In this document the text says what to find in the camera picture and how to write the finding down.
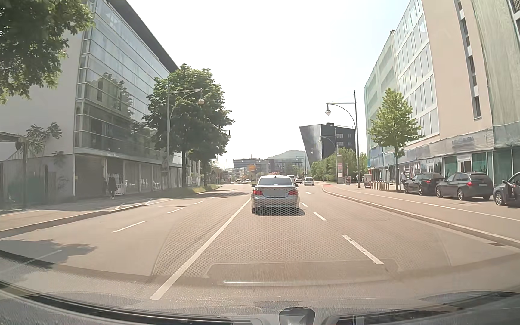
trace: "silver hatchback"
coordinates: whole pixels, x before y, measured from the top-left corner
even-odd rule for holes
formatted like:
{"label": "silver hatchback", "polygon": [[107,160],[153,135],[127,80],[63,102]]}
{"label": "silver hatchback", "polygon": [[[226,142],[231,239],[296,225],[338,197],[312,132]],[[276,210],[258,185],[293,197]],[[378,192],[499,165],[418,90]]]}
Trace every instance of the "silver hatchback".
{"label": "silver hatchback", "polygon": [[300,210],[298,185],[288,176],[262,176],[252,187],[252,213],[259,208],[289,208]]}

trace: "person walking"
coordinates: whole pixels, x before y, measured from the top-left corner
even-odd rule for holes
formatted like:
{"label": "person walking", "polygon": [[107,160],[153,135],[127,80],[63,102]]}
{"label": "person walking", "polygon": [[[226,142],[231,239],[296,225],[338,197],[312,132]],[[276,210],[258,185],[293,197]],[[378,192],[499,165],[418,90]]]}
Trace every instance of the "person walking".
{"label": "person walking", "polygon": [[107,190],[110,191],[110,196],[112,197],[112,200],[116,198],[116,179],[113,176],[110,176],[110,178],[107,180]]}

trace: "tree trunk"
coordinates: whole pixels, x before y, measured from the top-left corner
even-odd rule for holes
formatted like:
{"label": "tree trunk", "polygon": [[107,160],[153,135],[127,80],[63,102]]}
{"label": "tree trunk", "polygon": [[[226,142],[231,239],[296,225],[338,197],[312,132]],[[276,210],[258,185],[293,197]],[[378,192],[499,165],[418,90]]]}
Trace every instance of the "tree trunk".
{"label": "tree trunk", "polygon": [[182,187],[186,187],[186,152],[182,151]]}

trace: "glass facade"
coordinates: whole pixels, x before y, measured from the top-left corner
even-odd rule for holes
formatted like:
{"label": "glass facade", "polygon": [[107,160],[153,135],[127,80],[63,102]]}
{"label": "glass facade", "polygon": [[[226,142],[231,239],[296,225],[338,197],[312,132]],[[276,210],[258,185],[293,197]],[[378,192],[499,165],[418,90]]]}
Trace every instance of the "glass facade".
{"label": "glass facade", "polygon": [[412,0],[394,36],[398,90],[413,108],[412,117],[424,136],[438,134],[438,110],[433,63],[426,30],[423,4]]}
{"label": "glass facade", "polygon": [[[95,27],[83,34],[76,91],[75,147],[163,160],[148,114],[154,78],[169,72],[105,0],[92,1]],[[130,183],[144,184],[139,179]],[[151,188],[151,181],[145,184]]]}

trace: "curb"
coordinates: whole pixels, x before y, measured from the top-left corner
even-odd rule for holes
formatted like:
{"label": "curb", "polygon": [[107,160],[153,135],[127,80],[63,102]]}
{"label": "curb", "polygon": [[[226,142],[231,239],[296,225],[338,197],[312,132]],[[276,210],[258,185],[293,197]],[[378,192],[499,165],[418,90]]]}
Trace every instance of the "curb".
{"label": "curb", "polygon": [[[190,195],[190,196],[179,196],[177,198],[186,198],[186,197],[192,197],[192,196],[196,196],[196,195],[197,194]],[[72,222],[76,222],[76,221],[80,221],[80,220],[85,220],[88,218],[94,218],[94,217],[109,215],[109,214],[115,213],[115,212],[121,212],[121,211],[130,210],[130,209],[140,208],[142,206],[148,206],[147,203],[149,203],[149,202],[150,201],[146,201],[143,203],[126,206],[125,208],[120,208],[120,209],[115,209],[115,210],[92,211],[92,212],[82,213],[82,214],[76,215],[76,216],[71,216],[71,217],[66,217],[66,218],[57,218],[54,220],[43,221],[40,223],[33,223],[33,224],[28,224],[28,225],[22,225],[22,226],[16,227],[16,228],[0,230],[0,239],[5,238],[5,237],[23,234],[23,233],[28,233],[30,231],[37,230],[37,229],[51,228],[56,225],[68,224],[68,223],[72,223]]]}
{"label": "curb", "polygon": [[399,215],[407,216],[409,218],[415,218],[417,220],[421,220],[421,221],[428,222],[428,223],[431,223],[431,224],[439,225],[441,227],[445,227],[445,228],[449,228],[449,229],[452,229],[452,230],[456,230],[456,231],[459,231],[461,233],[466,233],[466,234],[469,234],[469,235],[473,235],[475,237],[483,238],[485,240],[491,240],[493,242],[501,243],[501,244],[504,244],[504,245],[507,245],[507,246],[512,246],[512,247],[516,247],[516,248],[520,249],[520,240],[516,240],[514,238],[505,237],[505,236],[501,236],[501,235],[493,234],[493,233],[488,233],[488,232],[483,231],[483,230],[470,228],[470,227],[466,227],[464,225],[459,225],[459,224],[456,224],[456,223],[451,223],[451,222],[447,222],[447,221],[443,221],[443,220],[439,220],[439,219],[435,219],[435,218],[431,218],[431,217],[427,217],[427,216],[417,215],[416,213],[390,208],[388,206],[384,206],[384,205],[380,205],[380,204],[376,204],[376,203],[360,200],[360,199],[353,198],[353,197],[343,196],[341,194],[329,192],[329,191],[325,190],[323,186],[322,186],[322,191],[324,193],[326,193],[326,194],[331,195],[331,196],[345,198],[345,199],[348,199],[350,201],[355,201],[355,202],[358,202],[358,203],[361,203],[361,204],[373,206],[373,207],[378,208],[378,209],[391,211],[391,212],[397,213]]}

